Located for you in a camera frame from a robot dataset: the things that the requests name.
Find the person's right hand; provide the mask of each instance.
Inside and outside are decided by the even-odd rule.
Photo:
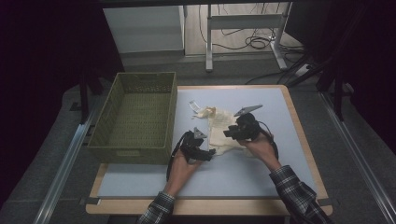
[[[264,134],[260,133],[254,141],[237,141],[241,146],[246,147],[251,154],[263,161],[271,172],[282,166],[276,158],[274,148],[271,146],[269,139]]]

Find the cream colored garment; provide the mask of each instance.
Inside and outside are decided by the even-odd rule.
[[[207,107],[201,110],[195,117],[208,118],[209,121],[209,147],[216,150],[216,155],[222,155],[224,152],[239,148],[244,149],[247,156],[251,156],[250,152],[231,137],[226,137],[224,131],[228,130],[228,126],[236,124],[236,117],[233,113],[217,107]]]

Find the person's left hand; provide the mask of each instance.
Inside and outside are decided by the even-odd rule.
[[[201,164],[202,161],[196,161],[194,164],[188,164],[183,152],[179,150],[174,157],[172,170],[163,191],[173,197],[176,197],[178,192],[184,187],[192,174]]]

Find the gray floor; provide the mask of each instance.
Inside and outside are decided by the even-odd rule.
[[[141,65],[134,63],[134,57],[137,56],[125,55],[123,61],[127,71],[174,71],[177,72],[178,85],[243,85],[251,78],[278,72],[272,54],[265,53],[216,56],[214,71],[209,74],[205,72],[205,58],[201,56],[150,57],[147,54],[146,58],[140,57]],[[274,75],[257,79],[252,84],[276,84],[278,80],[279,75]],[[290,89],[290,95],[325,188],[333,201],[331,218],[336,223],[387,223],[316,92],[316,81],[316,77],[308,79]],[[106,80],[102,82],[108,91],[111,83]],[[34,221],[78,126],[79,112],[70,111],[71,105],[78,101],[78,88],[64,94],[59,116],[34,162],[3,206],[0,223],[22,224]],[[356,112],[347,97],[343,103],[345,124],[395,203],[395,155]],[[108,222],[109,216],[87,214],[83,203],[83,199],[89,196],[98,166],[99,162],[82,147],[49,223]]]

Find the hand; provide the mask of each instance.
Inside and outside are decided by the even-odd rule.
[[[173,197],[176,197],[178,192],[183,188],[201,164],[202,161],[196,161],[194,164],[188,164],[183,152],[178,150],[173,160],[168,182],[166,183],[163,191]]]
[[[251,154],[263,161],[271,172],[282,166],[276,158],[274,148],[271,146],[269,139],[264,134],[260,133],[254,141],[237,141],[241,146],[246,147]]]

